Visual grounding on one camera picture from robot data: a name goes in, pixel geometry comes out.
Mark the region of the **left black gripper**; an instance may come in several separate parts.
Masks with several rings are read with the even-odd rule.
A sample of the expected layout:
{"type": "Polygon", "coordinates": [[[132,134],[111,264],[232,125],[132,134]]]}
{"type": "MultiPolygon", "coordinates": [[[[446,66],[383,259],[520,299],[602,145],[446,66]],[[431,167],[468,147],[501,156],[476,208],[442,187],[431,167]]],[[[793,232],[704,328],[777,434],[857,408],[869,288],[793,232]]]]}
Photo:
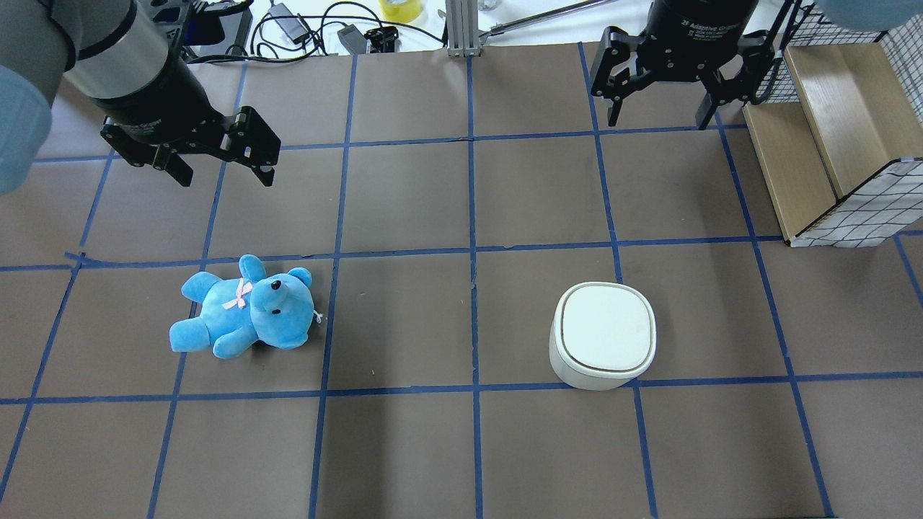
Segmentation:
{"type": "Polygon", "coordinates": [[[194,154],[243,165],[264,187],[273,186],[281,152],[277,134],[251,106],[228,117],[218,111],[179,57],[169,56],[141,91],[101,99],[100,107],[106,116],[100,135],[108,144],[126,161],[151,162],[182,187],[191,187],[194,171],[184,158],[194,154]]]}

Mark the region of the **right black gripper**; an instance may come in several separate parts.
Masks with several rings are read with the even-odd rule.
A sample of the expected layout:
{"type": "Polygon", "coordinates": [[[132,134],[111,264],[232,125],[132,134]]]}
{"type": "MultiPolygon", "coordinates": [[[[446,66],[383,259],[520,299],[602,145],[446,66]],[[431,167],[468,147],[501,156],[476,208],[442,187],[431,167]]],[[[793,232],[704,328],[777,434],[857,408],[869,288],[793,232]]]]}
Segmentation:
{"type": "Polygon", "coordinates": [[[653,1],[642,37],[606,27],[590,74],[591,95],[609,105],[607,125],[617,124],[625,99],[642,89],[639,76],[671,82],[699,79],[705,87],[695,115],[699,130],[705,130],[726,103],[752,101],[775,57],[767,34],[744,34],[757,4],[653,1]],[[633,56],[637,75],[627,65],[633,56]],[[736,56],[741,57],[741,69],[727,79],[720,68],[736,56]]]}

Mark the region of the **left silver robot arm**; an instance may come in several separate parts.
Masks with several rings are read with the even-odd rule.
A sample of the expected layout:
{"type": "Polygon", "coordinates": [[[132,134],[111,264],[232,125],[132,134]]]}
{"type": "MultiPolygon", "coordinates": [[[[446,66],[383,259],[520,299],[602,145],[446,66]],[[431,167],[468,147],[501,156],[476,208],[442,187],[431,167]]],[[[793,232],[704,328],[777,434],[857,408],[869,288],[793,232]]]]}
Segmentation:
{"type": "Polygon", "coordinates": [[[185,154],[244,165],[273,184],[281,141],[249,106],[213,107],[192,74],[192,46],[221,42],[234,1],[4,1],[1,190],[21,186],[50,134],[66,80],[105,115],[101,136],[132,167],[190,186],[185,154]]]}

